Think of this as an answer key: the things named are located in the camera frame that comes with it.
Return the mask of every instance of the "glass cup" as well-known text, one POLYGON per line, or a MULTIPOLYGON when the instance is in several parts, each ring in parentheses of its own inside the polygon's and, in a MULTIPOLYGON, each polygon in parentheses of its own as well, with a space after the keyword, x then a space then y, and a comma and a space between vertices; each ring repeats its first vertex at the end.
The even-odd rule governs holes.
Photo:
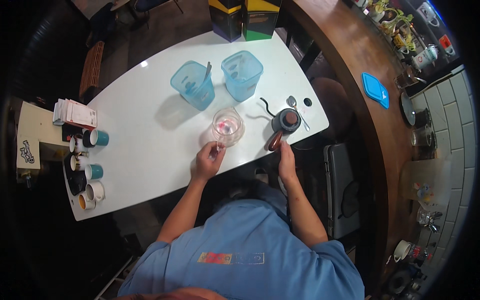
POLYGON ((395 78, 395 84, 399 89, 414 85, 417 82, 418 79, 415 76, 412 66, 408 66, 399 76, 395 78))
POLYGON ((232 147, 243 137, 245 123, 235 108, 219 110, 213 117, 212 134, 225 147, 232 147))
POLYGON ((412 131, 412 146, 430 146, 432 144, 432 131, 428 124, 412 131))

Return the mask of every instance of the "wooden counter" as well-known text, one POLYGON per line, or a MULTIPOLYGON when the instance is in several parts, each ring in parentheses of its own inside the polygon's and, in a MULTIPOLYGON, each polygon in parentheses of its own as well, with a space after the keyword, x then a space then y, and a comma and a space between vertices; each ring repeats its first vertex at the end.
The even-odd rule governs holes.
POLYGON ((402 67, 391 50, 364 20, 341 0, 284 0, 289 12, 317 43, 343 85, 357 116, 368 148, 377 206, 375 262, 367 292, 375 290, 393 269, 388 257, 401 239, 411 240, 418 203, 409 212, 410 200, 398 196, 399 173, 412 160, 411 129, 402 119, 400 91, 394 78, 402 67), (388 90, 390 108, 368 98, 362 87, 362 72, 377 77, 388 90))

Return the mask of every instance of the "printed logo on shirt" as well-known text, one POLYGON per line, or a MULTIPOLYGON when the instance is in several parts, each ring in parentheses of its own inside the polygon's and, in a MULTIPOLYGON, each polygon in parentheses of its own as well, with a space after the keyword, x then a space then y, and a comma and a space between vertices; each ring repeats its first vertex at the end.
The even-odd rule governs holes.
POLYGON ((265 253, 202 252, 197 262, 205 264, 264 264, 265 253))

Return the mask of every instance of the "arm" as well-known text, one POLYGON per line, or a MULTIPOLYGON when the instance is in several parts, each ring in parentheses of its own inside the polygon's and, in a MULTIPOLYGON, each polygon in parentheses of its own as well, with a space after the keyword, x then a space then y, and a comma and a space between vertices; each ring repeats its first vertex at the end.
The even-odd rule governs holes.
POLYGON ((325 228, 300 185, 295 172, 295 156, 290 145, 282 141, 280 151, 282 159, 278 165, 278 173, 288 194, 293 234, 308 247, 328 241, 325 228))
POLYGON ((225 156, 225 146, 218 145, 221 147, 218 153, 216 153, 217 142, 207 143, 198 152, 196 169, 192 172, 187 191, 163 223, 156 241, 172 243, 183 232, 193 228, 204 187, 207 181, 218 172, 225 156), (209 159, 211 153, 216 154, 214 160, 209 159))

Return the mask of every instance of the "white table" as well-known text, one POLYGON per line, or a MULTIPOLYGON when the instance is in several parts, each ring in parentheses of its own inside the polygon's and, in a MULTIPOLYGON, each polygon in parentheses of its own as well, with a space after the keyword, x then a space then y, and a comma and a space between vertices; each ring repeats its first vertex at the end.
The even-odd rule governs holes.
POLYGON ((106 198, 93 210, 83 211, 78 197, 70 193, 77 221, 138 204, 185 187, 190 166, 200 148, 213 140, 210 124, 222 108, 234 106, 245 121, 245 135, 227 153, 219 173, 236 168, 270 153, 265 149, 274 133, 271 117, 259 97, 269 102, 270 111, 287 108, 293 95, 297 107, 310 125, 303 125, 287 137, 292 144, 328 127, 328 119, 309 81, 282 40, 229 43, 208 32, 165 49, 123 74, 98 94, 89 106, 98 113, 98 129, 110 135, 106 147, 90 150, 90 162, 104 169, 101 182, 106 198), (220 65, 240 50, 250 51, 263 64, 255 95, 236 102, 225 87, 220 65), (170 86, 170 78, 186 61, 212 63, 215 99, 204 111, 188 104, 170 86), (303 103, 310 98, 311 107, 303 103))

